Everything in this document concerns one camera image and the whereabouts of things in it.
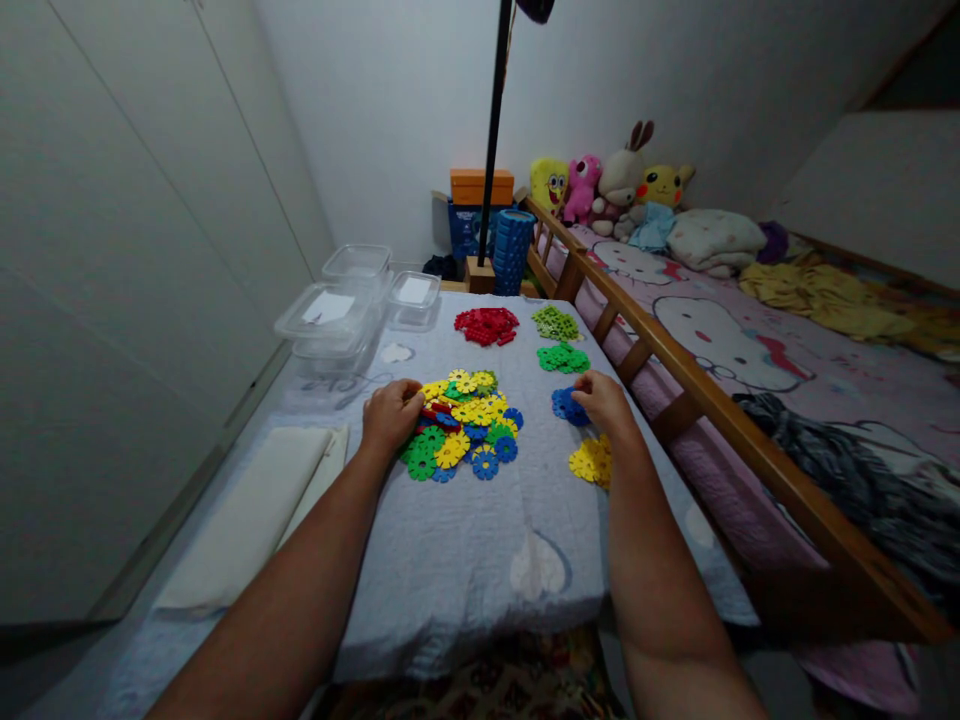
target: black pole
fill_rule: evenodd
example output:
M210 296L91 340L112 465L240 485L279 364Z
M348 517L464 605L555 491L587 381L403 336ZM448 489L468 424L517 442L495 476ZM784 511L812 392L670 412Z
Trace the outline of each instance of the black pole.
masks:
M480 211L480 255L477 265L483 267L487 256L487 227L490 224L490 195L493 193L493 164L497 161L497 136L500 133L500 101L507 75L507 37L510 33L510 10L513 0L500 0L500 29L497 31L497 60L493 66L493 100L490 103L490 135L487 138L487 170L483 176L483 209Z

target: light blue cloth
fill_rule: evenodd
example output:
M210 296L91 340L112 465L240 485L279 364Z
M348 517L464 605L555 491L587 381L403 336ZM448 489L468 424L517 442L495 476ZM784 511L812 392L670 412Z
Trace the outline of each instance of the light blue cloth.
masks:
M651 255L668 255L667 236L676 223L673 210L666 205L647 203L647 216L643 225L633 231L627 244Z
M334 667L338 682L439 676L493 635L521 629L556 632L590 621L609 593L608 496L568 467L570 454L595 430L576 428L553 414L553 391L571 385L574 376L539 366L537 348L554 343L538 335L530 316L545 301L442 293L440 302L437 323L429 332L384 330L373 341L376 352L362 377L297 377L289 382L279 411L264 423L218 498L229 493L272 427L349 425L347 454L352 456L360 442L364 400L397 378L426 382L456 368L493 370L510 405L523 413L520 454L489 482L478 480L466 465L442 485L411 480L399 463L392 469ZM576 318L585 340L575 346L587 353L592 366L615 376L573 307L553 304ZM454 331L457 314L477 306L512 311L520 320L516 340L484 348ZM379 348L390 343L411 348L414 356L398 363L381 360ZM691 526L691 514L697 511L690 491L636 409L634 415L720 617L759 624L720 544L708 529L704 538L705 522ZM528 533L557 552L565 576L559 590L544 589L532 601L518 592L514 577L514 560L528 546ZM112 669L99 717L142 717L221 615L151 611Z

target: hello kitty bedsheet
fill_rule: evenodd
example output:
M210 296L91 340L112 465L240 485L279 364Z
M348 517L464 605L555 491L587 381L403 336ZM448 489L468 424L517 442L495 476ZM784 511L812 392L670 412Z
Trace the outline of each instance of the hello kitty bedsheet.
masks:
M776 393L801 415L844 424L849 432L880 443L871 443L871 449L894 472L909 473L918 459L960 464L957 391L938 363L905 348L858 343L768 308L741 292L736 281L693 272L579 226L572 232L590 257L729 394ZM565 259L566 248L555 240L548 263L554 276ZM606 299L585 282L576 305L593 325ZM616 363L635 339L617 318L603 349ZM631 390L648 417L655 417L681 392L656 358L638 374ZM825 565L708 420L701 419L671 449L753 567Z

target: orange box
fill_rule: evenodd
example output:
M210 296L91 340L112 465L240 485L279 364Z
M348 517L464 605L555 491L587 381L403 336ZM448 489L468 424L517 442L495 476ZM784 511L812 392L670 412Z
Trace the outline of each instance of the orange box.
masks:
M452 168L450 170L450 194L454 205L483 205L483 170ZM509 170L493 171L491 205L513 204L513 173Z

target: bed rail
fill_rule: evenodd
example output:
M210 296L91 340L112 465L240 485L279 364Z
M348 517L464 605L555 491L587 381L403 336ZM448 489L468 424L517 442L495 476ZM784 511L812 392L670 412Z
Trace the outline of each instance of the bed rail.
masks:
M531 198L524 202L525 209L538 218L527 260L548 297L573 303L584 280L589 280L608 302L592 330L597 342L603 344L617 315L638 336L616 366L623 383L629 385L647 360L656 356L683 388L666 409L650 419L660 442L667 447L701 417L709 419L830 564L826 571L785 568L749 572L744 584L764 624L787 639L818 642L872 638L938 643L950 638L950 624L920 590L847 520L683 346L587 256L586 247L557 218ZM541 255L537 244L544 230L547 242ZM546 265L554 239L568 251L556 281Z

